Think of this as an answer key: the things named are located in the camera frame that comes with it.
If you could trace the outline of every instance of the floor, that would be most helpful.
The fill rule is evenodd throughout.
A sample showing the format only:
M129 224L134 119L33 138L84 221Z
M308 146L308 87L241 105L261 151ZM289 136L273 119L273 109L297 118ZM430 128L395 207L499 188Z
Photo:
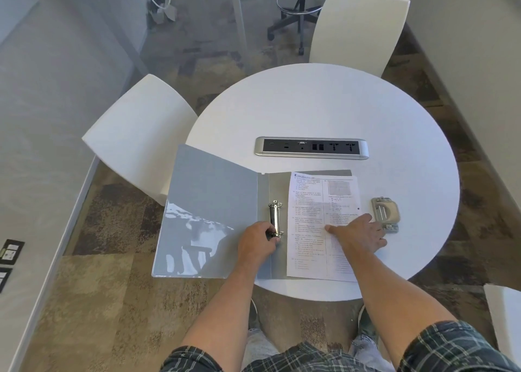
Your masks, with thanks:
M191 35L179 0L179 20L154 28L143 50L152 72L174 86L198 113L246 76L234 42L231 3L213 1L215 40ZM274 0L243 0L242 5L254 71L307 60L296 54L295 27L267 41L265 27L278 16ZM313 26L306 26L308 47L312 32ZM461 199L454 229L439 254L411 280L495 345L482 285L491 282L521 290L519 221L407 33L382 78L434 117L459 166ZM100 164L22 371L69 371L71 365L77 371L159 368L222 284L151 277L162 210ZM310 302L260 288L253 297L267 336L280 350L303 340L325 351L347 349L355 335L360 300Z

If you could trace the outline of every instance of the table power strip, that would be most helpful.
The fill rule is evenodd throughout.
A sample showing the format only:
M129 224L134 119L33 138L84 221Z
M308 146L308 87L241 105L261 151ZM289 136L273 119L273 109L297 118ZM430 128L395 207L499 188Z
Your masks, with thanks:
M270 157L367 159L369 149L362 139L311 139L258 137L255 154Z

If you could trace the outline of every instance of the sheet of paper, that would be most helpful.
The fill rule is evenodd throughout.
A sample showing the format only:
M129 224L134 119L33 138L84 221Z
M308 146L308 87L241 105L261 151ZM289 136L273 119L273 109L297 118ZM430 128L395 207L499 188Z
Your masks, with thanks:
M292 172L287 275L356 282L340 244L324 230L324 225L347 225L358 215L360 192L356 177Z

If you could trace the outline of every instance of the hand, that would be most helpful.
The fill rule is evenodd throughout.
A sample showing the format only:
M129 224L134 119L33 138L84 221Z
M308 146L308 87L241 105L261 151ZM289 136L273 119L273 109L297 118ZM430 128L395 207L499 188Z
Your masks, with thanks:
M251 266L257 272L280 242L279 237L272 237L271 240L268 240L266 231L274 232L275 228L265 221L256 222L246 228L239 240L237 264Z
M363 214L351 221L346 226L326 225L325 229L336 236L342 249L350 248L353 245L360 245L374 253L376 250L385 247L387 240L379 222L369 222L372 219L370 214Z

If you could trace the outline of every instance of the shirt sleeve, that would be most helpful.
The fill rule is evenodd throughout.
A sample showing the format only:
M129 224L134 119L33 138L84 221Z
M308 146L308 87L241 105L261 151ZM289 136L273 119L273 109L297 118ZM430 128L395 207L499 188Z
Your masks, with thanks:
M398 371L521 372L521 369L469 324L444 321L426 328L413 340L405 350Z
M183 346L175 349L161 365L160 372L223 372L219 364L201 349Z

